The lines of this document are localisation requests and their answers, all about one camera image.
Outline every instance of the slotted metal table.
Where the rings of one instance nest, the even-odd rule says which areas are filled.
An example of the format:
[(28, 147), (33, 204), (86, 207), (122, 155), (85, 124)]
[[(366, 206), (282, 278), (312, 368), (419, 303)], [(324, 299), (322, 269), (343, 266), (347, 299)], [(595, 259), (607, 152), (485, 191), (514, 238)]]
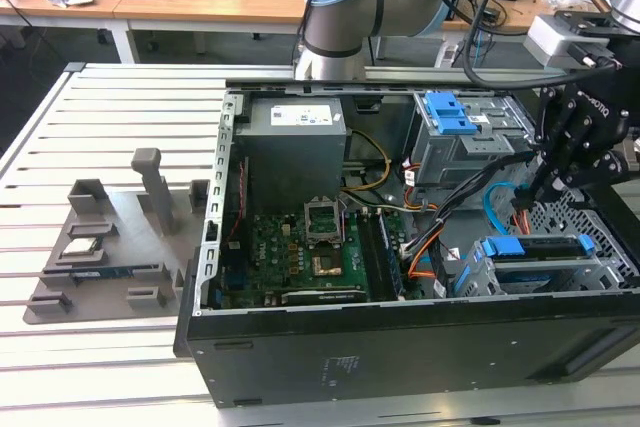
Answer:
[[(287, 67), (70, 67), (0, 161), (0, 425), (466, 425), (480, 416), (509, 425), (640, 424), (640, 348), (575, 384), (219, 411), (195, 364), (173, 355), (175, 317), (24, 323), (24, 303), (77, 178), (142, 189), (131, 155), (157, 147), (169, 185), (186, 188), (212, 168), (227, 81), (291, 78)], [(517, 80), (539, 72), (486, 75)], [(462, 79), (443, 69), (372, 68), (368, 76)], [(640, 210), (640, 184), (619, 191)]]

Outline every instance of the table leg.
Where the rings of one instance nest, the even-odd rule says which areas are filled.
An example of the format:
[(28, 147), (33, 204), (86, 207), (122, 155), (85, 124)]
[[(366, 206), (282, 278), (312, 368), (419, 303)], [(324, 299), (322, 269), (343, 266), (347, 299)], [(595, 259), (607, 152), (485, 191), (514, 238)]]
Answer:
[(133, 38), (133, 31), (129, 30), (127, 22), (116, 22), (111, 26), (110, 30), (113, 35), (113, 41), (116, 44), (116, 49), (118, 49), (120, 62), (123, 64), (139, 63), (140, 57), (138, 57), (138, 49), (136, 48), (136, 42)]
[(207, 43), (205, 42), (204, 32), (194, 32), (193, 43), (196, 47), (196, 54), (203, 55), (207, 53)]
[(376, 60), (384, 59), (384, 48), (387, 45), (386, 37), (378, 37), (378, 43), (376, 44)]

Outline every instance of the yellow wire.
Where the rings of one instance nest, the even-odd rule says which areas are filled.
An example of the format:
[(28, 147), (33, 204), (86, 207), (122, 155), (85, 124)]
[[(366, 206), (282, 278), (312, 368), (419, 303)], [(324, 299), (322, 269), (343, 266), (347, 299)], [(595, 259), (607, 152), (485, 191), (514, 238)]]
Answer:
[(365, 185), (359, 185), (357, 187), (343, 187), (342, 190), (346, 192), (357, 192), (361, 190), (373, 189), (378, 185), (382, 184), (385, 180), (387, 180), (387, 177), (389, 177), (389, 173), (391, 173), (391, 159), (389, 159), (389, 156), (387, 156), (387, 153), (383, 150), (383, 148), (380, 147), (380, 144), (378, 144), (370, 136), (368, 136), (361, 130), (355, 130), (355, 129), (351, 129), (351, 130), (363, 136), (365, 139), (371, 142), (371, 144), (373, 144), (375, 148), (378, 149), (378, 152), (382, 154), (382, 156), (384, 157), (384, 173), (382, 174), (382, 177), (380, 177), (380, 179), (376, 180), (375, 182), (372, 182), (370, 184), (365, 184)]

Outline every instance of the label sticker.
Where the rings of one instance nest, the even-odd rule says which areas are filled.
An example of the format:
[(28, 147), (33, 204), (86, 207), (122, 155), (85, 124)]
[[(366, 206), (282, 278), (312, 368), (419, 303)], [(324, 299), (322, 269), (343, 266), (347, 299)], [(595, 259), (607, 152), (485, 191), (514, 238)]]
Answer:
[(413, 170), (404, 171), (404, 183), (409, 187), (416, 186), (416, 173)]
[(73, 277), (100, 277), (100, 272), (77, 272)]
[(469, 116), (469, 121), (473, 122), (474, 124), (478, 124), (478, 123), (482, 123), (482, 124), (490, 124), (491, 122), (489, 122), (489, 119), (487, 118), (486, 115), (481, 114), (481, 115), (470, 115)]
[(447, 260), (460, 260), (460, 249), (457, 247), (447, 249)]
[(274, 105), (271, 125), (332, 125), (328, 105)]
[(433, 291), (441, 299), (444, 299), (447, 296), (447, 290), (444, 288), (444, 285), (438, 281), (438, 279), (433, 281)]

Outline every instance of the computer case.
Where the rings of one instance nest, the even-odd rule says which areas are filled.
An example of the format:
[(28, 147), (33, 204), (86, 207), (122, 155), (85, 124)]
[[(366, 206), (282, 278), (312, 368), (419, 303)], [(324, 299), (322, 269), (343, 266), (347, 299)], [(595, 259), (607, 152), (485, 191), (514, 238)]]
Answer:
[[(610, 187), (567, 191), (560, 201), (540, 204), (530, 213), (534, 240), (567, 235), (593, 239), (597, 254), (592, 253), (589, 262), (598, 267), (579, 269), (581, 273), (575, 271), (569, 282), (563, 280), (562, 288), (546, 290), (536, 286), (542, 277), (527, 274), (519, 290), (505, 295), (455, 291), (465, 275), (465, 264), (470, 263), (464, 259), (476, 255), (470, 250), (474, 239), (489, 235), (482, 193), (467, 199), (443, 231), (442, 244), (453, 252), (441, 272), (445, 274), (441, 284), (448, 285), (443, 292), (431, 279), (404, 284), (406, 288), (400, 293), (393, 290), (398, 271), (403, 283), (407, 274), (406, 263), (394, 260), (396, 249), (404, 239), (416, 235), (412, 226), (420, 231), (420, 216), (374, 207), (358, 210), (357, 204), (339, 206), (334, 201), (336, 208), (344, 208), (339, 229), (343, 240), (334, 243), (334, 249), (343, 253), (343, 263), (336, 264), (331, 249), (316, 262), (312, 252), (319, 244), (308, 245), (308, 223), (313, 219), (306, 212), (303, 215), (302, 206), (288, 211), (293, 214), (277, 214), (280, 221), (272, 220), (276, 217), (271, 213), (256, 210), (263, 202), (256, 197), (256, 188), (264, 185), (256, 183), (260, 173), (252, 173), (254, 150), (244, 144), (252, 141), (248, 136), (251, 130), (262, 129), (268, 122), (269, 112), (271, 139), (264, 137), (264, 142), (280, 145), (279, 129), (296, 129), (302, 135), (328, 128), (314, 126), (325, 119), (329, 127), (344, 125), (346, 145), (343, 137), (331, 139), (329, 131), (326, 135), (327, 142), (344, 148), (344, 180), (351, 169), (356, 169), (351, 183), (359, 169), (369, 175), (363, 182), (380, 175), (375, 150), (359, 138), (362, 135), (353, 135), (363, 132), (391, 156), (394, 170), (408, 157), (420, 165), (414, 176), (414, 193), (423, 189), (423, 201), (428, 196), (429, 202), (436, 204), (443, 200), (439, 193), (457, 182), (443, 178), (433, 184), (428, 174), (435, 161), (442, 164), (438, 169), (443, 172), (464, 168), (471, 175), (495, 155), (528, 150), (532, 132), (528, 111), (535, 107), (524, 104), (526, 99), (456, 87), (456, 99), (469, 114), (467, 119), (482, 126), (473, 138), (467, 138), (439, 134), (435, 129), (421, 100), (425, 92), (434, 89), (443, 87), (240, 84), (227, 93), (203, 242), (199, 260), (185, 282), (174, 350), (176, 355), (193, 357), (218, 408), (574, 382), (638, 343), (640, 249), (634, 239), (640, 223)], [(294, 103), (299, 104), (299, 116), (285, 119), (280, 115), (283, 105)], [(265, 112), (258, 115), (255, 109)], [(307, 115), (307, 110), (317, 114)], [(283, 119), (287, 127), (278, 127)], [(401, 135), (395, 135), (394, 129)], [(479, 136), (477, 141), (469, 142), (475, 136)], [(317, 197), (305, 203), (305, 210), (318, 201), (324, 207), (334, 198), (329, 184), (305, 180), (304, 175), (324, 175), (324, 180), (335, 175), (324, 157), (326, 149), (313, 137), (295, 149), (309, 155), (306, 164), (284, 173), (278, 166), (277, 175), (317, 185)], [(452, 155), (444, 156), (445, 150)], [(286, 155), (299, 153), (258, 160), (271, 162), (276, 168)], [(496, 180), (520, 185), (535, 165), (509, 167)], [(383, 201), (402, 198), (406, 186), (399, 177), (391, 173), (379, 189)], [(295, 189), (292, 184), (289, 190), (272, 194), (288, 198)], [(362, 202), (374, 202), (370, 193), (359, 194)], [(508, 195), (512, 191), (502, 189), (492, 197), (501, 219), (510, 217)], [(321, 214), (321, 231), (331, 231), (332, 213)], [(405, 227), (397, 228), (402, 218), (408, 229), (406, 237)], [(238, 226), (235, 233), (233, 225)], [(509, 224), (508, 229), (510, 234), (516, 231), (515, 225)], [(548, 260), (545, 253), (529, 265), (539, 266)], [(324, 262), (331, 263), (331, 268), (337, 266), (340, 274), (331, 274)], [(388, 269), (378, 269), (381, 265)], [(388, 279), (376, 277), (377, 273)], [(382, 292), (378, 297), (376, 284), (380, 282), (391, 289), (390, 295)], [(313, 292), (318, 286), (322, 292)], [(369, 301), (358, 300), (367, 289)], [(302, 290), (307, 297), (296, 299), (294, 304), (291, 292), (295, 295)], [(336, 292), (346, 300), (336, 301)]]

